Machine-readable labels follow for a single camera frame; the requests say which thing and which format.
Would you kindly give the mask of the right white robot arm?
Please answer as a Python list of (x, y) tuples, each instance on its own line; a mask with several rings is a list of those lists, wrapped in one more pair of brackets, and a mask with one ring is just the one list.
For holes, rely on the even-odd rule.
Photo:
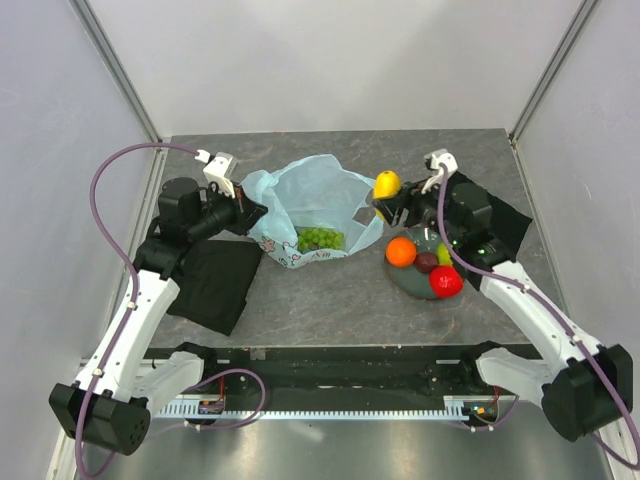
[(449, 259), (448, 280), (432, 279), (439, 295), (469, 282), (519, 327), (541, 362), (520, 357), (496, 342), (466, 351), (458, 381), (477, 394), (499, 387), (539, 407), (564, 439), (575, 441), (625, 421), (634, 439), (633, 360), (620, 345), (604, 346), (574, 324), (530, 279), (516, 259), (531, 222), (466, 177), (447, 183), (404, 183), (391, 171), (375, 181), (373, 205), (388, 224), (421, 227), (439, 236)]

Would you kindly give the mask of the light blue plastic bag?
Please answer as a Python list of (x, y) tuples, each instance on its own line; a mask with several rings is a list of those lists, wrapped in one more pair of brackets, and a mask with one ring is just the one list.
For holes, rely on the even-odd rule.
[[(366, 224), (356, 219), (368, 207), (374, 180), (344, 169), (332, 154), (306, 157), (271, 173), (255, 171), (241, 185), (251, 200), (268, 208), (248, 237), (286, 268), (345, 258), (382, 236), (380, 218), (374, 216)], [(343, 249), (299, 251), (298, 232), (309, 227), (342, 232)]]

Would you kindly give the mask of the green grape bunch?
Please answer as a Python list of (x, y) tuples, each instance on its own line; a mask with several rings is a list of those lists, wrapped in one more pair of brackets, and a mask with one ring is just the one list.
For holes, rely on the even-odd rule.
[(298, 250), (301, 252), (321, 249), (342, 250), (344, 234), (323, 227), (302, 228), (298, 232)]

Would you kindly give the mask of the yellow mango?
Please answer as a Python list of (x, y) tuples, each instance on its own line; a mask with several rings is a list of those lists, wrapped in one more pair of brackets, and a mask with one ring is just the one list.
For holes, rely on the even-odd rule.
[(385, 170), (376, 177), (372, 200), (398, 197), (401, 188), (402, 182), (398, 174), (392, 170)]

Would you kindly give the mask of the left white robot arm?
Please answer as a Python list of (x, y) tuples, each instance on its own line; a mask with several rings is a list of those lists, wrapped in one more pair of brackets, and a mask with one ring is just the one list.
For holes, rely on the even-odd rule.
[(195, 344), (177, 347), (144, 377), (138, 371), (160, 320), (178, 297), (176, 277), (185, 270), (187, 254), (222, 231), (247, 234), (267, 212), (238, 183), (228, 192), (215, 182), (201, 187), (186, 177), (162, 186), (158, 214), (127, 264), (129, 284), (115, 318), (75, 380), (56, 384), (49, 396), (76, 448), (91, 444), (130, 455), (143, 443), (151, 420), (175, 397), (216, 388), (215, 354)]

